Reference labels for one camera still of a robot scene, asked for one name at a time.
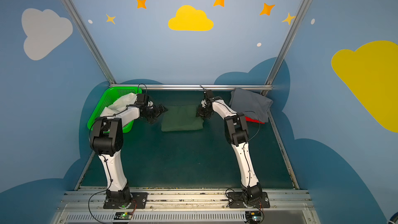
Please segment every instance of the black mounting plate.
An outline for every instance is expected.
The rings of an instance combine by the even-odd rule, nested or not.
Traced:
[[[148,193],[146,192],[132,192],[131,194],[131,204],[127,208],[123,208],[122,205],[124,203],[121,202],[116,202],[116,201],[106,201],[103,204],[104,209],[142,209],[145,208],[145,205],[147,205],[147,196]]]
[[[268,194],[263,192],[263,196],[255,202],[244,202],[241,200],[242,192],[227,192],[229,199],[229,208],[260,208],[260,202],[263,208],[270,208]]]

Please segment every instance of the red object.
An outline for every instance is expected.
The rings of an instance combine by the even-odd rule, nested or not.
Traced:
[[[255,119],[252,119],[252,118],[249,118],[249,117],[246,117],[246,116],[245,116],[245,118],[246,118],[246,121],[264,124],[263,122],[260,122],[260,121],[258,121],[258,120],[255,120]]]

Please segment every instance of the green plastic basket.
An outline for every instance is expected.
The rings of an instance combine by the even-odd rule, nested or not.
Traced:
[[[97,117],[99,117],[105,107],[108,107],[113,104],[118,98],[122,97],[123,95],[129,93],[142,93],[141,88],[137,87],[111,87],[107,89],[102,97],[99,99],[96,109],[94,110],[93,114],[91,115],[90,119],[87,123],[87,128],[92,128],[94,121]],[[132,128],[132,124],[134,121],[128,123],[127,125],[123,126],[123,133],[129,132]]]

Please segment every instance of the white cloud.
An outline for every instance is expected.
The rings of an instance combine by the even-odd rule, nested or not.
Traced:
[[[52,10],[29,8],[22,13],[22,28],[27,38],[23,49],[32,60],[40,60],[65,41],[73,31],[69,19]]]

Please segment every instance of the gray fabric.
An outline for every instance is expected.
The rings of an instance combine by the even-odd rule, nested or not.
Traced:
[[[266,123],[268,122],[267,111],[271,107],[272,102],[271,99],[261,94],[237,88],[231,92],[229,105],[236,112],[253,111],[257,114],[258,118],[253,112],[244,112],[244,114],[246,117]]]

